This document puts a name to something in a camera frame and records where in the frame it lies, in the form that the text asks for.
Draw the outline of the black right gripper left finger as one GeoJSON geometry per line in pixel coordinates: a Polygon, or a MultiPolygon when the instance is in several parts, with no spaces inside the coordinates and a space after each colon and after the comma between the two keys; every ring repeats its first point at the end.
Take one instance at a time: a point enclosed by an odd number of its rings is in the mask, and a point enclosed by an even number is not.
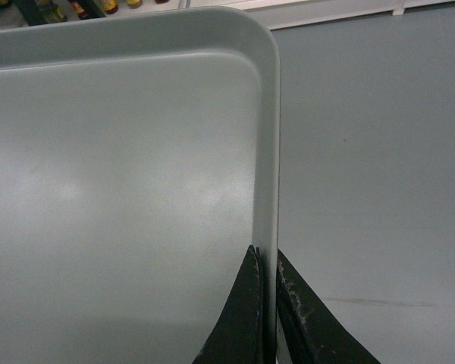
{"type": "Polygon", "coordinates": [[[259,249],[249,246],[221,314],[195,363],[263,363],[264,280],[259,249]]]}

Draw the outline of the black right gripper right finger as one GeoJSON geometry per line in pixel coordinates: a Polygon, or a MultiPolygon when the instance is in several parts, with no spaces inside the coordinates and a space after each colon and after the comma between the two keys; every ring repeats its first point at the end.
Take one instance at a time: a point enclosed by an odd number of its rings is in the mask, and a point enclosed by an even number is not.
{"type": "Polygon", "coordinates": [[[279,363],[377,363],[278,252],[276,306],[279,363]]]}

